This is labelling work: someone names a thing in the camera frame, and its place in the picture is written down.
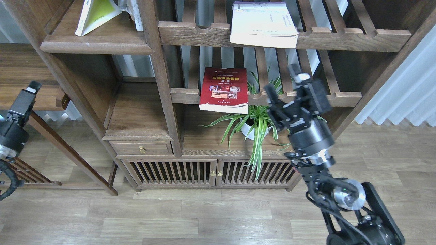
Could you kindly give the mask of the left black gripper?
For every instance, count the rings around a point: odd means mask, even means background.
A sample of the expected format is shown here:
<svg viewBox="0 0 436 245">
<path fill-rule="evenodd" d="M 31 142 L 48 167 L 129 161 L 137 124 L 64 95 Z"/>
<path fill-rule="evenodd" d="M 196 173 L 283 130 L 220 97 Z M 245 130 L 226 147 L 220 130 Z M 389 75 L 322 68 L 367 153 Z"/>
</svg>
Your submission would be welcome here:
<svg viewBox="0 0 436 245">
<path fill-rule="evenodd" d="M 18 94 L 9 109 L 7 120 L 0 126 L 0 154 L 1 157 L 19 156 L 28 141 L 29 134 L 22 128 L 28 122 L 36 95 L 42 84 L 31 81 L 26 89 Z"/>
</svg>

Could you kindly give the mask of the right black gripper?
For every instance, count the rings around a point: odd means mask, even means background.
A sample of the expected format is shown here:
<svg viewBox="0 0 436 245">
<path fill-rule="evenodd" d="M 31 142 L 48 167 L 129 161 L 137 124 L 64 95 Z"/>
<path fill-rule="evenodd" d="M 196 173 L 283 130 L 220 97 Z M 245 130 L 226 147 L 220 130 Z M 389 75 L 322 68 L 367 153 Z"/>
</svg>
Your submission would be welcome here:
<svg viewBox="0 0 436 245">
<path fill-rule="evenodd" d="M 285 156 L 290 160 L 333 160 L 328 150 L 333 135 L 325 121 L 318 118 L 332 110 L 323 82 L 301 71 L 298 64 L 288 65 L 296 84 L 296 99 L 284 103 L 273 85 L 264 87 L 268 95 L 268 114 L 278 130 L 288 129 L 288 139 L 294 152 Z"/>
</svg>

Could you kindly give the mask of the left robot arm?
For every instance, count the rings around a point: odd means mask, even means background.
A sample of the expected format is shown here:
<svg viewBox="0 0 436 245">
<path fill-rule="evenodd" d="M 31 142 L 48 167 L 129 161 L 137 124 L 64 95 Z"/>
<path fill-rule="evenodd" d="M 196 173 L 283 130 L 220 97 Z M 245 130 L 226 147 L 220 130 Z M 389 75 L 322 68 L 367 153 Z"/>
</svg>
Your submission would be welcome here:
<svg viewBox="0 0 436 245">
<path fill-rule="evenodd" d="M 18 180 L 9 163 L 11 158 L 20 155 L 24 144 L 28 141 L 29 134 L 23 128 L 29 120 L 36 95 L 41 86 L 41 83 L 31 81 L 26 89 L 21 90 L 10 107 L 7 118 L 0 123 L 0 170 L 11 181 L 9 188 L 1 194 L 0 200 L 5 199 L 23 185 L 23 181 Z"/>
</svg>

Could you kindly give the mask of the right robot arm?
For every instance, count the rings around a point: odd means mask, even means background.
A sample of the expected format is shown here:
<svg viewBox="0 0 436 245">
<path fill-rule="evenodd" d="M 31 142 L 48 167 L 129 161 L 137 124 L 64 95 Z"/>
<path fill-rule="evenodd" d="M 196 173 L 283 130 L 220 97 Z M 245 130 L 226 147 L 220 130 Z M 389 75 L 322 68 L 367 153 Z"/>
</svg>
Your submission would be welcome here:
<svg viewBox="0 0 436 245">
<path fill-rule="evenodd" d="M 323 82 L 309 74 L 293 75 L 296 97 L 286 103 L 272 85 L 265 87 L 277 130 L 288 129 L 294 152 L 286 153 L 307 185 L 306 197 L 324 217 L 328 245 L 403 245 L 405 238 L 374 186 L 345 177 L 332 177 L 335 164 L 328 150 L 334 144 L 320 115 L 332 109 Z"/>
</svg>

